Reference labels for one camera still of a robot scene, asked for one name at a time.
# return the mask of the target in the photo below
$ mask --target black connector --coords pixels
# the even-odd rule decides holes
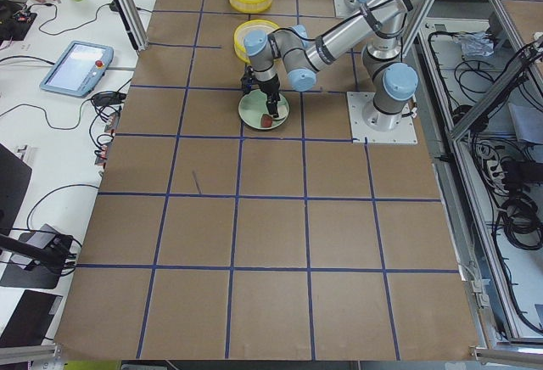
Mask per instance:
[[[91,97],[91,102],[95,107],[106,107],[122,104],[125,98],[126,94],[123,92],[97,92]]]

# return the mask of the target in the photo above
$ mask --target round plate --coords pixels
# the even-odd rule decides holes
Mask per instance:
[[[268,114],[266,107],[267,96],[260,90],[253,90],[242,97],[238,106],[239,116],[245,124],[255,130],[272,130],[273,128],[277,128],[287,120],[288,112],[290,111],[287,99],[282,94],[279,94],[279,97],[281,99],[277,103],[277,106],[285,106],[287,108],[287,114],[281,120],[274,120],[268,128],[260,126],[262,115]]]

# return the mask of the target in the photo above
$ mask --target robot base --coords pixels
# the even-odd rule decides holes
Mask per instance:
[[[336,18],[347,18],[353,13],[353,8],[345,4],[345,0],[333,0],[333,7],[336,12]]]
[[[348,92],[347,104],[349,105],[350,132],[354,143],[387,143],[415,145],[418,143],[415,126],[411,117],[400,119],[400,124],[387,132],[376,131],[371,128],[363,119],[362,110],[366,103],[373,99],[373,92]],[[403,113],[409,113],[409,106]]]

